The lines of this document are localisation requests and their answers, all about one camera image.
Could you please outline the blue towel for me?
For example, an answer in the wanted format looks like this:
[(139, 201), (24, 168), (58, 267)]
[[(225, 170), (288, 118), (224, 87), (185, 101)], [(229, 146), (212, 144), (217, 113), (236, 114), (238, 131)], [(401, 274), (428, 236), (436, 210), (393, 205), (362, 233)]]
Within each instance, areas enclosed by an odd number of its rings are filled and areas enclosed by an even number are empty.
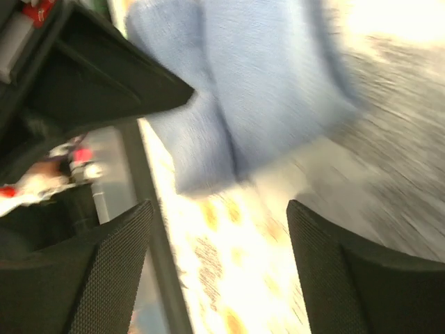
[(135, 1), (126, 28), (195, 91), (149, 117), (181, 194), (224, 189), (359, 113), (321, 1)]

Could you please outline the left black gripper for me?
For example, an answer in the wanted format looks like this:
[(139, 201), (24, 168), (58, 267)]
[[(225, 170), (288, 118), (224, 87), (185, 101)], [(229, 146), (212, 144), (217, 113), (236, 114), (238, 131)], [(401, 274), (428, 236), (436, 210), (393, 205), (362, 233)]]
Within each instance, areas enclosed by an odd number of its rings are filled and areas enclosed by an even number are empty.
[(1, 180), (106, 122), (184, 105), (193, 89), (76, 1), (56, 1), (1, 84)]

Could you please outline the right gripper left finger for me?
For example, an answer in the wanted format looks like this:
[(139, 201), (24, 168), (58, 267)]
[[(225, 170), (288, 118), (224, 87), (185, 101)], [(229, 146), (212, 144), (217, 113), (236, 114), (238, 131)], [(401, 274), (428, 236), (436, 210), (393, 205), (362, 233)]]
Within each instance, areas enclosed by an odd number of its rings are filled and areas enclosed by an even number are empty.
[(127, 333), (154, 210), (146, 200), (39, 251), (1, 258), (2, 333)]

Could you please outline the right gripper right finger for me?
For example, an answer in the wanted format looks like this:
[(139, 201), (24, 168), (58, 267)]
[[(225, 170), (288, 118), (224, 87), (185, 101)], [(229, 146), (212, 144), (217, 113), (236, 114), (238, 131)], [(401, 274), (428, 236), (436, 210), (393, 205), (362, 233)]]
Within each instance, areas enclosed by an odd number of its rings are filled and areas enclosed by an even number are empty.
[(444, 332), (444, 263), (369, 241), (297, 200), (286, 214), (313, 333)]

